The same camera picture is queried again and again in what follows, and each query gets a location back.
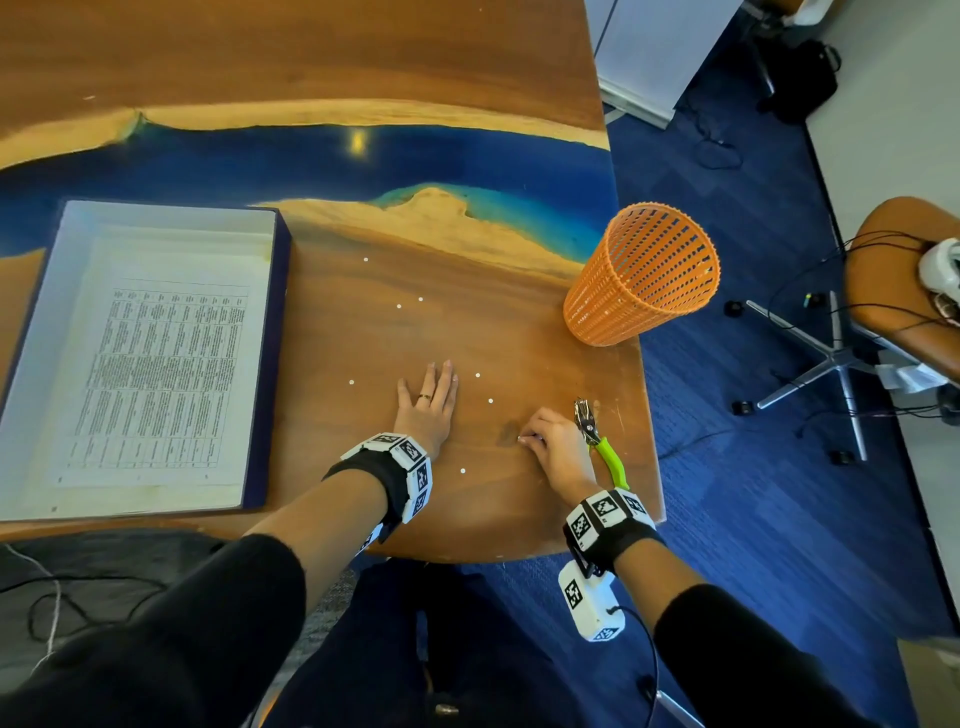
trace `green handle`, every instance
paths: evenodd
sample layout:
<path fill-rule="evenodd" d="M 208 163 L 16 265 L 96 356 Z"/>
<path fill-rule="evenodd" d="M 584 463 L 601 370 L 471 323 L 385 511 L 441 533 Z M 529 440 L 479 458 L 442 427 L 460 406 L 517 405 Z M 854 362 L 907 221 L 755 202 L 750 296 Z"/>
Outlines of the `green handle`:
<path fill-rule="evenodd" d="M 613 447 L 607 442 L 606 437 L 600 441 L 600 444 L 597 446 L 597 452 L 600 453 L 600 457 L 603 458 L 603 461 L 607 463 L 607 467 L 610 468 L 613 485 L 629 491 L 630 486 L 627 485 L 627 473 L 623 470 L 623 463 L 620 462 L 620 456 L 613 451 Z"/>

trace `person's left hand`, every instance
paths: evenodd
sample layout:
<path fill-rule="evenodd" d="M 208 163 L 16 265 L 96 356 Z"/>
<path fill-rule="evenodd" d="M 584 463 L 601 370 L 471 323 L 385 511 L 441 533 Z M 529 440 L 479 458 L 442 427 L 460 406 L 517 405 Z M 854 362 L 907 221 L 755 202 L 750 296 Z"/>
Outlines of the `person's left hand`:
<path fill-rule="evenodd" d="M 426 368 L 423 386 L 417 401 L 410 400 L 407 382 L 396 383 L 399 410 L 396 412 L 394 432 L 409 435 L 424 449 L 431 459 L 440 455 L 440 446 L 450 434 L 450 418 L 457 403 L 457 386 L 460 379 L 453 373 L 453 362 L 444 362 L 440 379 L 437 380 L 437 365 Z"/>

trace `wooden table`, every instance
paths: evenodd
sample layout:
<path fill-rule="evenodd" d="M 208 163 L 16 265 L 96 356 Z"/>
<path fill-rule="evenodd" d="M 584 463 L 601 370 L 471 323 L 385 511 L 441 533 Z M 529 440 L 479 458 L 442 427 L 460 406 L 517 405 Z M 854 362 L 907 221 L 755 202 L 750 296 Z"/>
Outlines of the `wooden table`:
<path fill-rule="evenodd" d="M 582 2 L 38 0 L 7 20 L 0 254 L 47 245 L 62 198 L 283 210 L 295 248 L 266 511 L 389 429 L 398 376 L 450 357 L 463 384 L 434 496 L 384 553 L 562 550 L 565 508 L 516 433 L 578 396 L 663 517 L 636 340 L 586 347 L 561 316 L 617 207 Z M 0 374 L 41 260 L 0 260 Z M 0 538 L 130 525 L 235 538 L 262 516 L 7 522 Z"/>

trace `orange plastic basket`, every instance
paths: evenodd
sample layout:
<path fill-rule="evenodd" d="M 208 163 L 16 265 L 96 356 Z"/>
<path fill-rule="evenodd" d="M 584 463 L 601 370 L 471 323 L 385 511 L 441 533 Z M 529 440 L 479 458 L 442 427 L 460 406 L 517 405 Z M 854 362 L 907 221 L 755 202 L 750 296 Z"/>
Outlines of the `orange plastic basket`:
<path fill-rule="evenodd" d="M 702 308 L 719 285 L 703 229 L 673 207 L 639 203 L 607 225 L 566 294 L 564 318 L 582 342 L 606 347 Z"/>

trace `chair base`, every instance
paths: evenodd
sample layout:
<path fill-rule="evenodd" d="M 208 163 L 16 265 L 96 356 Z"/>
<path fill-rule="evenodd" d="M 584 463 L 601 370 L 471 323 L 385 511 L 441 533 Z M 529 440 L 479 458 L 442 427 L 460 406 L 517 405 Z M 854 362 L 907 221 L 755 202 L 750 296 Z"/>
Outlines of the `chair base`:
<path fill-rule="evenodd" d="M 847 415 L 850 417 L 850 424 L 853 429 L 853 438 L 856 441 L 856 449 L 860 460 L 867 459 L 867 446 L 863 439 L 863 430 L 860 427 L 859 413 L 856 407 L 856 399 L 853 397 L 853 388 L 850 381 L 850 369 L 856 369 L 867 374 L 876 374 L 876 370 L 870 364 L 859 359 L 853 353 L 853 349 L 844 343 L 843 328 L 840 320 L 840 312 L 837 309 L 837 296 L 833 291 L 829 292 L 830 304 L 830 322 L 832 326 L 833 342 L 825 344 L 820 339 L 811 336 L 800 328 L 793 326 L 790 322 L 782 319 L 775 313 L 768 311 L 759 303 L 753 301 L 744 302 L 742 306 L 735 305 L 736 302 L 728 302 L 724 307 L 728 316 L 738 317 L 743 310 L 753 310 L 763 316 L 767 321 L 782 329 L 796 339 L 799 339 L 805 346 L 820 354 L 824 360 L 812 369 L 804 372 L 800 376 L 784 384 L 773 394 L 763 398 L 756 404 L 752 402 L 734 402 L 732 405 L 733 413 L 737 415 L 753 414 L 753 410 L 766 409 L 776 404 L 780 400 L 789 397 L 794 392 L 803 389 L 822 376 L 836 373 L 840 378 L 840 387 L 843 391 L 844 402 L 847 405 Z M 834 465 L 849 465 L 852 462 L 852 456 L 845 450 L 833 450 L 830 454 L 830 462 Z"/>

